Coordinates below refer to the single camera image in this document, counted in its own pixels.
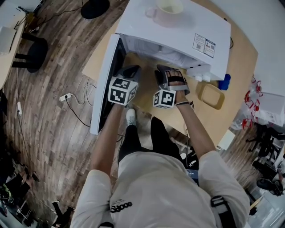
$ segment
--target microwave door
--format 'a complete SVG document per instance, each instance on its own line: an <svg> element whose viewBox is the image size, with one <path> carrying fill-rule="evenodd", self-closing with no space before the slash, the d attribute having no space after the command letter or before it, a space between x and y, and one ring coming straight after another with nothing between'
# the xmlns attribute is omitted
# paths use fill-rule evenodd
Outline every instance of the microwave door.
<svg viewBox="0 0 285 228"><path fill-rule="evenodd" d="M112 34L101 66L95 92L90 128L92 134L99 134L114 105L108 101L109 84L111 78L115 77L117 72L123 67L125 57L126 51L120 35Z"/></svg>

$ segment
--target t-shirt sleeve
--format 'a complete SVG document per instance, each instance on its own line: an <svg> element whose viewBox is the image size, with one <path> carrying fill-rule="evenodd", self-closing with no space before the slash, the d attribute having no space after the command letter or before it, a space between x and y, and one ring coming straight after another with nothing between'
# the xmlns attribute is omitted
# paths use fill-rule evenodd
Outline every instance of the t-shirt sleeve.
<svg viewBox="0 0 285 228"><path fill-rule="evenodd" d="M249 198L216 151L200 158L198 177L200 187L211 197L220 195L227 201L237 228L243 228L249 215Z"/></svg>
<svg viewBox="0 0 285 228"><path fill-rule="evenodd" d="M79 196L71 228L97 228L110 209L111 181L99 170L91 170Z"/></svg>

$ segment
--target black round base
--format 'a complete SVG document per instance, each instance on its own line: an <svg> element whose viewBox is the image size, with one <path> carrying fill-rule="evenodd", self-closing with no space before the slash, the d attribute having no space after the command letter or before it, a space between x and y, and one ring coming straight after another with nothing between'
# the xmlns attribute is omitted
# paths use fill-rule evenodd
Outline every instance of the black round base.
<svg viewBox="0 0 285 228"><path fill-rule="evenodd" d="M109 7L110 2L108 0L98 0L96 3L88 1L81 8L81 15L86 19L93 19L101 16Z"/></svg>
<svg viewBox="0 0 285 228"><path fill-rule="evenodd" d="M28 51L28 55L31 56L31 60L26 62L35 64L35 68L27 68L30 73L37 72L45 61L46 54L48 53L48 42L45 39L41 39L41 42L34 42Z"/></svg>

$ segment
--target beige plastic tray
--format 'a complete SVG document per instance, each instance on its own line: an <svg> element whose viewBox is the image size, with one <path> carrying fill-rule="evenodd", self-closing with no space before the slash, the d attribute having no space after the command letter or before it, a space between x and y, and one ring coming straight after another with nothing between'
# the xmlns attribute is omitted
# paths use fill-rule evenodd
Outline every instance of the beige plastic tray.
<svg viewBox="0 0 285 228"><path fill-rule="evenodd" d="M201 89L198 98L212 108L220 110L223 106L225 96L223 92L214 85L206 84Z"/></svg>

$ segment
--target person's right hand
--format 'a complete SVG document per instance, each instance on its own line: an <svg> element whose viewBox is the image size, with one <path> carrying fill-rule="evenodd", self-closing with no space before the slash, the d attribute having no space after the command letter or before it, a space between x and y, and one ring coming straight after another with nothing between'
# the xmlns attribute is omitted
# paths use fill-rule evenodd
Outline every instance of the person's right hand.
<svg viewBox="0 0 285 228"><path fill-rule="evenodd" d="M172 77L172 76L180 76L183 77L180 71L177 70L171 70L166 72L167 77ZM169 83L170 86L182 86L184 85L183 82L180 81L173 81ZM175 103L181 103L181 102L187 102L187 98L185 97L185 91L184 90L178 90L176 91L176 96L175 96Z"/></svg>

